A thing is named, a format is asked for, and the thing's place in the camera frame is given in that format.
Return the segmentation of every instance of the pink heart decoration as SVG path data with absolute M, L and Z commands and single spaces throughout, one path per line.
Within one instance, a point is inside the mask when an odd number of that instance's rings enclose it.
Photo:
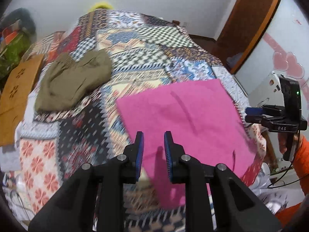
M 285 56 L 280 52 L 277 51 L 274 52 L 272 56 L 272 61 L 273 61 L 273 68 L 275 70 L 286 71 L 289 67 L 288 62 L 285 60 Z
M 297 63 L 296 56 L 289 52 L 286 55 L 286 61 L 288 62 L 288 69 L 286 75 L 292 78 L 301 79 L 305 75 L 305 70 L 303 66 Z

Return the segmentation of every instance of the patchwork quilt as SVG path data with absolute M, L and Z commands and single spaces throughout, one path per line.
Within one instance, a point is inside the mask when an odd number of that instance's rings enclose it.
M 61 53 L 79 61 L 92 49 L 105 49 L 112 62 L 110 81 L 85 95 L 71 110 L 36 114 L 34 102 L 46 70 Z M 29 207 L 37 213 L 83 163 L 106 163 L 131 142 L 116 99 L 187 80 L 218 78 L 244 122 L 248 99 L 220 60 L 196 45 L 186 29 L 136 12 L 97 9 L 82 17 L 70 32 L 55 32 L 38 42 L 30 55 L 44 53 L 46 65 L 28 96 L 21 131 L 20 162 Z M 266 151 L 260 126 L 247 129 L 257 145 L 253 164 L 242 180 L 254 182 Z M 129 231 L 181 231 L 185 206 L 160 208 L 155 189 L 142 169 L 137 184 L 124 186 L 125 228 Z

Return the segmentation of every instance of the brown wooden panel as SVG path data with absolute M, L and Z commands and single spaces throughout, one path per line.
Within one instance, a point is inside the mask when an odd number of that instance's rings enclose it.
M 279 1 L 280 0 L 273 0 L 272 1 L 272 4 L 271 4 L 271 6 L 270 6 L 270 8 L 267 12 L 266 17 L 264 18 L 262 24 L 260 25 L 260 28 L 258 29 L 256 34 L 254 35 L 253 39 L 251 40 L 250 44 L 248 45 L 248 47 L 246 48 L 246 50 L 242 54 L 241 58 L 238 60 L 236 65 L 231 70 L 231 74 L 235 74 L 236 71 L 244 64 L 244 62 L 247 60 L 247 58 L 249 57 L 249 55 L 251 54 L 251 52 L 253 51 L 255 46 L 260 41 L 262 35 L 264 34 L 265 30 L 267 29 L 268 24 L 271 21 L 271 18 L 273 17 L 274 13 L 276 12 Z
M 212 54 L 223 64 L 244 52 L 264 21 L 273 0 L 237 0 Z

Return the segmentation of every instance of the pink cloth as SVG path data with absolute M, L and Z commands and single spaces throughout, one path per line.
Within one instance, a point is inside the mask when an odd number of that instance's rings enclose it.
M 137 131 L 145 137 L 143 167 L 163 208 L 185 203 L 184 184 L 169 182 L 163 135 L 186 154 L 215 166 L 226 164 L 241 177 L 252 164 L 257 146 L 248 138 L 230 96 L 218 79 L 160 86 L 116 101 L 131 140 Z

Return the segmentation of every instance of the orange sleeve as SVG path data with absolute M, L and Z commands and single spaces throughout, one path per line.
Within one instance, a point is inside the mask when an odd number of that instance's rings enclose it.
M 301 203 L 298 203 L 295 206 L 286 208 L 282 210 L 279 213 L 276 213 L 275 216 L 280 220 L 282 227 L 284 227 L 288 222 L 291 220 L 293 215 L 296 213 L 296 211 L 299 209 Z
M 305 136 L 303 136 L 302 145 L 296 153 L 293 166 L 299 178 L 309 174 L 309 142 Z M 309 176 L 300 180 L 300 186 L 305 195 L 309 193 Z
M 309 174 L 309 142 L 306 140 L 305 136 L 303 136 L 302 145 L 296 153 L 293 166 L 299 178 Z M 300 180 L 300 186 L 302 187 L 305 195 L 309 193 L 309 176 Z M 280 220 L 283 226 L 290 221 L 294 213 L 299 209 L 300 205 L 301 203 L 293 207 L 286 208 L 276 214 L 276 217 Z

